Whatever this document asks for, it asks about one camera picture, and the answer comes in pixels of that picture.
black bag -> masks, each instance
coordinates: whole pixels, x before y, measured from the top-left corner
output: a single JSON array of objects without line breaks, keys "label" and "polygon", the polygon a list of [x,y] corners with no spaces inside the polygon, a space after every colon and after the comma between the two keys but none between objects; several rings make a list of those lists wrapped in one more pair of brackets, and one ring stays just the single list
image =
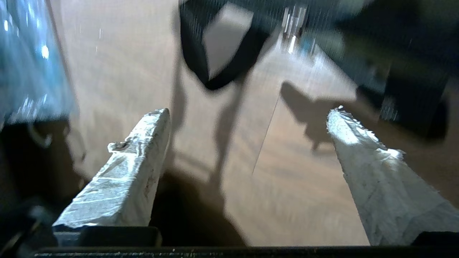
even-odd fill
[{"label": "black bag", "polygon": [[[227,2],[227,0],[189,0],[180,5],[183,57],[188,67],[209,90],[218,90],[250,70],[257,61],[265,41],[279,24],[277,18],[281,18],[280,13],[283,11],[283,5],[270,5],[268,9],[254,11],[251,26],[233,59],[219,74],[209,78],[207,55],[202,43],[203,32]],[[262,6],[262,2],[258,0],[254,2]],[[236,4],[247,9],[255,7],[249,6],[248,1],[239,1],[239,3],[236,1]]]}]

white tape wrapping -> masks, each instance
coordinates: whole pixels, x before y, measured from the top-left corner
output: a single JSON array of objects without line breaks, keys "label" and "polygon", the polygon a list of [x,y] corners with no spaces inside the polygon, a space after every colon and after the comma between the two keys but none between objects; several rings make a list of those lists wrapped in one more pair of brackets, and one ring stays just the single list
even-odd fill
[{"label": "white tape wrapping", "polygon": [[423,231],[459,231],[459,211],[342,107],[331,110],[335,143],[371,245],[409,245]]},{"label": "white tape wrapping", "polygon": [[73,199],[56,226],[147,226],[171,131],[168,109],[146,114],[91,182]]}]

blue object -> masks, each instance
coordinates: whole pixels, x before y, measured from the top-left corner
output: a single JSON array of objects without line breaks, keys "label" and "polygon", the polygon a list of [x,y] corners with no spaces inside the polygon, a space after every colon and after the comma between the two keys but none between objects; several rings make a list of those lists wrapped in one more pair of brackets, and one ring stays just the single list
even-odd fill
[{"label": "blue object", "polygon": [[68,117],[75,105],[45,0],[0,0],[0,129]]}]

wooden floor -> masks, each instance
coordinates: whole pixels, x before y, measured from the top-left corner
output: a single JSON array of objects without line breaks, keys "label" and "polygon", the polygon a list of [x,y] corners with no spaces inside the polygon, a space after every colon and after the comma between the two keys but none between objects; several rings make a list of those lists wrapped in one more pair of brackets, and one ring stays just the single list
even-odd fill
[{"label": "wooden floor", "polygon": [[[243,81],[209,93],[182,61],[177,5],[51,1],[79,104],[81,173],[91,178],[109,157],[108,143],[143,114],[169,107],[173,147],[154,212],[165,244],[368,245],[325,128],[331,108],[365,107],[355,104],[355,85],[322,54],[296,59],[275,45]],[[357,110],[371,117],[369,108]],[[452,144],[430,153],[457,153]],[[410,158],[425,157],[423,146],[408,145]],[[73,148],[78,160],[83,151]],[[431,168],[446,158],[439,173],[454,173],[452,157]],[[430,177],[454,199],[459,179]]]}]

